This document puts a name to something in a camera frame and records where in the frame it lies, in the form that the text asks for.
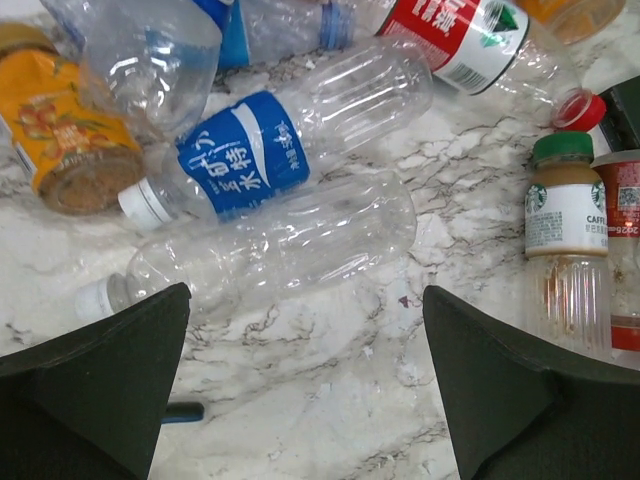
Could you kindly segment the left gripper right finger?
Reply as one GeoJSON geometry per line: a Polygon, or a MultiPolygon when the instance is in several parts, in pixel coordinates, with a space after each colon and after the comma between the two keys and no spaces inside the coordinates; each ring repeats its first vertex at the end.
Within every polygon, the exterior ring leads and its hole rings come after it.
{"type": "Polygon", "coordinates": [[[636,479],[639,373],[553,345],[438,286],[423,318],[463,479],[636,479]]]}

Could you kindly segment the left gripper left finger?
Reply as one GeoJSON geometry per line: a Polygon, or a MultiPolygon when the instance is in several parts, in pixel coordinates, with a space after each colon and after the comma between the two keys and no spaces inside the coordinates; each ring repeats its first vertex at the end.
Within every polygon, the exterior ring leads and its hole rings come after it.
{"type": "Polygon", "coordinates": [[[147,478],[189,301],[186,285],[173,285],[2,357],[2,478],[147,478]]]}

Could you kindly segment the starbucks coffee bottle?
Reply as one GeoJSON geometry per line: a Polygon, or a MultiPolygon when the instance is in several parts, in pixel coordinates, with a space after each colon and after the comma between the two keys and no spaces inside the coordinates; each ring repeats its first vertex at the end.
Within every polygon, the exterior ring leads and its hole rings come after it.
{"type": "Polygon", "coordinates": [[[611,356],[605,186],[583,132],[539,139],[524,196],[528,332],[599,360],[611,356]]]}

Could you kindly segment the small orange juice bottle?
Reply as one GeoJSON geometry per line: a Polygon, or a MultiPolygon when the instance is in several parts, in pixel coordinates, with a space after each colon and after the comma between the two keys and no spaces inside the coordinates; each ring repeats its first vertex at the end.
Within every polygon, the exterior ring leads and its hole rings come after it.
{"type": "Polygon", "coordinates": [[[145,175],[125,123],[81,100],[78,65],[17,22],[1,25],[1,143],[17,153],[33,192],[65,215],[107,210],[145,175]]]}

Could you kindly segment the red label cola bottle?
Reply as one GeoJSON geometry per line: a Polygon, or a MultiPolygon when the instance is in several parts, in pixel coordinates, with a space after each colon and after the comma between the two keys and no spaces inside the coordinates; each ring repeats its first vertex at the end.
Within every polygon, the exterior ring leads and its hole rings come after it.
{"type": "Polygon", "coordinates": [[[595,159],[605,185],[611,282],[614,363],[639,368],[639,152],[595,159]]]}

